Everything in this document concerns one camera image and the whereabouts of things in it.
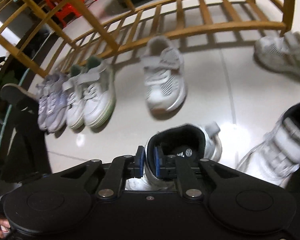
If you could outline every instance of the tile grout line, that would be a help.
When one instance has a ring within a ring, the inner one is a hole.
[[[230,99],[230,108],[231,108],[231,115],[232,115],[232,123],[237,124],[237,117],[236,117],[236,114],[235,114],[234,99],[233,99],[233,94],[232,94],[230,77],[229,77],[229,73],[228,73],[228,70],[227,70],[227,67],[226,67],[226,61],[225,61],[225,58],[223,56],[221,48],[219,49],[219,53],[220,53],[220,57],[221,57],[221,61],[222,61],[222,67],[223,67],[223,70],[225,72],[225,78],[226,78],[226,83],[227,83],[227,87],[228,87],[228,93],[229,93],[229,99]]]
[[[77,157],[72,157],[72,156],[69,156],[69,155],[65,155],[65,154],[61,154],[61,153],[56,153],[56,152],[52,152],[52,151],[48,151],[49,153],[51,154],[55,154],[55,155],[58,155],[58,156],[62,156],[62,157],[66,157],[66,158],[70,158],[70,159],[74,159],[74,160],[78,160],[78,161],[89,161],[87,159],[82,159],[82,158],[77,158]]]

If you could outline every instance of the silver bolt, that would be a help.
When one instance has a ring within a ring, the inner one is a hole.
[[[113,190],[111,189],[102,189],[98,192],[98,194],[101,196],[101,197],[110,197],[114,194]]]
[[[189,197],[199,197],[199,196],[201,196],[202,192],[200,190],[198,190],[198,189],[192,188],[192,189],[188,189],[186,191],[186,194]]]

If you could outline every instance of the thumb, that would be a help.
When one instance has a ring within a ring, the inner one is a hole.
[[[4,226],[6,228],[10,228],[10,224],[7,219],[0,218],[0,226]]]

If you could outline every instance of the shoe rack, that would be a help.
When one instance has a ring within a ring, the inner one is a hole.
[[[70,49],[66,57],[58,65],[59,70],[63,72],[67,72],[69,70],[69,67],[73,64],[85,65],[86,61],[84,59],[90,55],[96,55],[101,58],[108,58],[145,46],[146,43],[152,37],[158,34],[160,17],[163,17],[167,14],[176,14],[176,28],[172,31],[160,33],[162,35],[165,35],[169,39],[178,39],[203,33],[216,33],[240,30],[278,30],[281,32],[281,35],[283,35],[285,32],[291,29],[295,7],[295,0],[284,0],[283,3],[280,0],[270,0],[283,13],[282,21],[277,22],[270,21],[267,18],[267,16],[257,6],[256,0],[244,0],[244,3],[250,6],[252,11],[258,16],[258,19],[243,21],[234,9],[233,2],[230,2],[229,0],[221,0],[222,2],[219,3],[219,5],[223,7],[225,14],[228,15],[229,21],[222,23],[214,23],[209,13],[209,5],[206,4],[204,0],[198,0],[198,6],[187,8],[183,8],[183,0],[160,0],[158,2],[154,2],[149,5],[139,6],[137,8],[133,5],[131,0],[123,0],[130,10],[105,23],[100,23],[98,19],[96,19],[93,16],[93,14],[88,10],[85,4],[80,0],[63,0],[47,14],[44,13],[44,11],[42,11],[42,9],[33,2],[33,0],[23,1],[25,2],[25,4],[23,5],[24,7],[31,8],[33,12],[39,18],[42,19],[41,23],[26,40],[25,45],[22,46],[20,50],[9,44],[8,41],[6,41],[1,36],[0,44],[4,46],[7,50],[9,50],[10,53],[13,56],[15,56],[19,61],[21,61],[24,65],[26,65],[28,68],[30,68],[35,73],[41,75],[42,77],[44,77],[54,66],[58,56],[60,55],[61,51],[64,49],[66,44],[70,45]],[[51,20],[51,17],[54,15],[54,13],[57,10],[59,10],[62,6],[64,6],[67,2],[71,3],[92,26],[92,29],[90,31],[80,35],[74,40],[71,40],[69,36],[67,36],[62,31],[62,29]],[[162,6],[170,3],[176,4],[176,10],[167,13],[161,12]],[[153,17],[141,19],[141,16],[145,11],[153,8],[155,8],[155,13]],[[199,8],[204,23],[202,25],[186,27],[185,11],[193,8]],[[125,20],[131,16],[135,16],[135,20],[128,25],[124,25]],[[136,37],[138,25],[150,19],[152,20],[152,25],[149,35],[147,37],[141,38]],[[13,18],[9,18],[7,20],[8,23],[4,23],[4,26],[6,27],[12,20]],[[32,62],[26,55],[24,55],[22,50],[24,49],[26,44],[30,42],[31,38],[34,37],[34,35],[37,33],[40,27],[45,23],[50,25],[50,27],[56,32],[56,34],[58,34],[63,39],[63,42],[56,50],[56,53],[52,57],[51,61],[48,63],[47,68],[43,70],[34,62]],[[114,30],[108,31],[111,25],[116,25],[117,27]],[[124,32],[124,37],[120,38],[121,41],[117,41],[119,33],[123,32],[124,30],[126,30],[126,32]],[[88,41],[83,44],[83,42],[88,36],[90,36],[90,38],[88,38]],[[106,46],[100,49],[100,46],[103,42],[106,43]]]

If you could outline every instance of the tile floor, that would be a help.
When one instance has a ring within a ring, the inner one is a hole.
[[[183,6],[193,3],[196,1],[187,0]],[[257,3],[270,19],[281,20],[281,14],[270,2],[257,0]],[[124,12],[114,0],[98,0],[89,9],[102,22]],[[243,20],[248,20],[239,5],[236,9]],[[225,21],[220,8],[213,6],[210,12],[214,22]],[[201,18],[192,15],[192,10],[186,12],[187,25],[196,25],[198,20]],[[169,27],[169,18],[165,18],[165,23],[165,27]],[[75,38],[89,29],[91,26],[81,17],[64,30]],[[296,0],[293,30],[300,31],[300,0]],[[271,73],[253,60],[253,44],[260,37],[258,31],[241,31],[175,40],[185,58],[188,96],[179,111],[160,119],[151,116],[145,103],[143,68],[137,59],[143,49],[109,59],[117,69],[114,113],[99,130],[66,128],[47,135],[53,172],[95,158],[111,162],[116,156],[134,154],[138,145],[144,145],[157,131],[186,122],[207,124],[212,121],[221,127],[221,162],[233,168],[245,153],[262,141],[263,135],[272,129],[287,108],[300,102],[300,81]],[[42,67],[47,65],[52,54],[53,49]],[[36,76],[29,90],[35,92],[34,87],[41,80]]]

